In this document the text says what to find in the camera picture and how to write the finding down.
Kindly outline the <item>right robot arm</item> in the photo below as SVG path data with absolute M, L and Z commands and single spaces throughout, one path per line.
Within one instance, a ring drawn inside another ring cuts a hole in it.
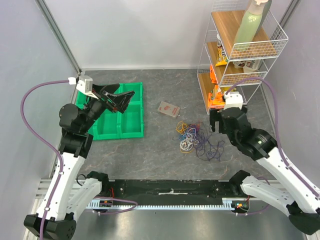
M 235 197 L 243 194 L 261 199 L 285 214 L 302 233 L 313 235 L 320 229 L 320 189 L 284 154 L 280 142 L 267 131 L 253 128 L 245 107 L 211 109 L 211 129 L 227 135 L 230 143 L 269 171 L 284 191 L 261 182 L 240 170 L 232 178 L 229 191 Z

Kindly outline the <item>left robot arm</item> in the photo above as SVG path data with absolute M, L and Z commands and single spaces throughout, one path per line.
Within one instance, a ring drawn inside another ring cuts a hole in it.
M 85 177 L 81 188 L 71 196 L 74 181 L 89 154 L 93 135 L 89 129 L 105 112 L 124 113 L 135 92 L 133 90 L 117 93 L 120 84 L 95 85 L 76 81 L 76 89 L 89 97 L 84 108 L 73 103 L 61 107 L 59 126 L 62 138 L 58 148 L 52 146 L 30 126 L 27 128 L 58 157 L 57 168 L 47 193 L 35 214 L 28 214 L 24 226 L 41 240 L 70 240 L 75 234 L 77 220 L 96 197 L 107 198 L 106 205 L 115 201 L 115 190 L 107 174 L 97 171 Z

